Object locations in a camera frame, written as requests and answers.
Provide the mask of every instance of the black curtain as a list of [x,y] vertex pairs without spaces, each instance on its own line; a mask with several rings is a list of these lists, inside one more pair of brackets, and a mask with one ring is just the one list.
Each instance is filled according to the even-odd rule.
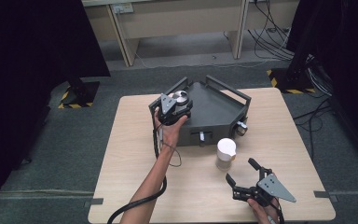
[[[335,110],[358,146],[358,1],[334,1],[318,27],[310,54],[323,65],[332,80]],[[316,1],[299,2],[288,46],[295,51]]]
[[0,1],[0,188],[37,137],[52,89],[107,76],[80,0]]

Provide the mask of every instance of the wall outlet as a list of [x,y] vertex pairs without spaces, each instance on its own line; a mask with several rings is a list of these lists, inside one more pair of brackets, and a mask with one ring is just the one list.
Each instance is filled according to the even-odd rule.
[[130,13],[133,12],[132,3],[117,3],[112,4],[111,8],[114,13]]

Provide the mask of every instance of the wooden table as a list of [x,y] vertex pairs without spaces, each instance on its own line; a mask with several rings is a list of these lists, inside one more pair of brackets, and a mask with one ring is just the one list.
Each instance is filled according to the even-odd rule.
[[[296,203],[281,200],[287,221],[333,219],[336,213],[330,200],[314,196],[314,191],[324,191],[324,186],[281,93],[274,88],[240,91],[251,96],[252,102],[249,131],[235,139],[237,157],[228,171],[237,186],[249,188],[258,181],[258,172],[247,162],[254,158],[271,168],[296,197]],[[89,222],[106,223],[130,200],[154,164],[148,105],[157,98],[154,94],[121,98],[94,193],[94,199],[103,199],[103,203],[91,206]],[[178,151],[183,164],[169,168],[168,187],[158,198],[152,223],[255,221],[246,203],[232,199],[226,173],[215,166],[216,146],[179,147]],[[178,162],[174,155],[172,164]]]

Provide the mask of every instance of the forearm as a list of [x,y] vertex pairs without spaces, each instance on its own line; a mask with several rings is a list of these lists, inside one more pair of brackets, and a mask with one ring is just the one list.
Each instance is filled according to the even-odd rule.
[[[142,185],[131,198],[131,202],[149,197],[159,192],[162,181],[167,173],[173,150],[163,146],[154,166],[150,170]],[[156,200],[136,206],[123,214],[120,223],[149,223]]]

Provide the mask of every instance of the fingers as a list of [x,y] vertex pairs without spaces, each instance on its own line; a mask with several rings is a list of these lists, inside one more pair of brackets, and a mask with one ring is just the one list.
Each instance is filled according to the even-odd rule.
[[176,121],[175,125],[178,125],[179,127],[182,127],[182,125],[187,121],[187,115],[182,116],[179,118],[178,121]]
[[161,122],[159,122],[159,120],[158,120],[158,110],[159,110],[159,107],[156,107],[155,114],[154,114],[154,121],[155,121],[156,129],[159,127],[159,125],[161,125]]
[[252,207],[253,213],[259,223],[269,223],[266,211],[264,211],[264,208],[258,202],[253,199],[248,199],[246,202]]

